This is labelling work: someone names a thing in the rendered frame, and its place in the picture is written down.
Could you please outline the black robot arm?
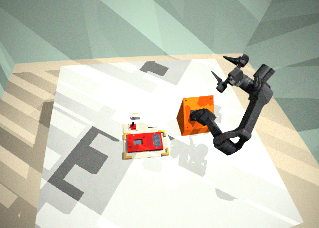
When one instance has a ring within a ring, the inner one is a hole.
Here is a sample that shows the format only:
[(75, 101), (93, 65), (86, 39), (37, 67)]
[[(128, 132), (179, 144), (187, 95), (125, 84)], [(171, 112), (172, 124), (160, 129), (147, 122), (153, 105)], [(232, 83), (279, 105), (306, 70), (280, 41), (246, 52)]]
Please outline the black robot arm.
[[(242, 90), (249, 94), (249, 104), (239, 126), (230, 131), (222, 132), (215, 123), (215, 114), (207, 108), (190, 111), (190, 121), (197, 121), (203, 126), (207, 126), (213, 138), (213, 144), (223, 154), (227, 156), (242, 149), (244, 143), (252, 138), (252, 132), (259, 118), (259, 115), (273, 96), (271, 87), (266, 82), (275, 73), (275, 70), (263, 64), (253, 75), (254, 80), (250, 78), (243, 86)], [(239, 87), (239, 82), (244, 78), (241, 69), (235, 67), (228, 74), (227, 83), (231, 86)], [(239, 137), (239, 141), (234, 143), (231, 138)]]

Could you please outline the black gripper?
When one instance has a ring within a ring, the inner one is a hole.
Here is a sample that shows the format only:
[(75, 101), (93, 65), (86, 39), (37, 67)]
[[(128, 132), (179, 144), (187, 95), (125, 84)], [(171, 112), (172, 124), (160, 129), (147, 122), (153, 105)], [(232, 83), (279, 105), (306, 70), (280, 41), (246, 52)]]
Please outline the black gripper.
[[(227, 56), (223, 56), (223, 58), (225, 58), (226, 60), (228, 60), (229, 62), (233, 63), (234, 65), (237, 66), (237, 68), (241, 69), (244, 68), (244, 66), (248, 63), (249, 57), (244, 54), (243, 56), (239, 56), (238, 58), (232, 58), (232, 57), (227, 57)], [(225, 91), (225, 89), (227, 88), (227, 79), (229, 77), (226, 78), (226, 80), (223, 82), (222, 79), (217, 76), (213, 71), (211, 71), (211, 73), (214, 75), (214, 77), (216, 78), (216, 80), (218, 81), (217, 83), (217, 87), (216, 89), (220, 92), (223, 93)], [(246, 84), (246, 82), (250, 79), (250, 77), (248, 75), (244, 74), (244, 78), (239, 82), (240, 86), (239, 88), (243, 88), (243, 86)]]

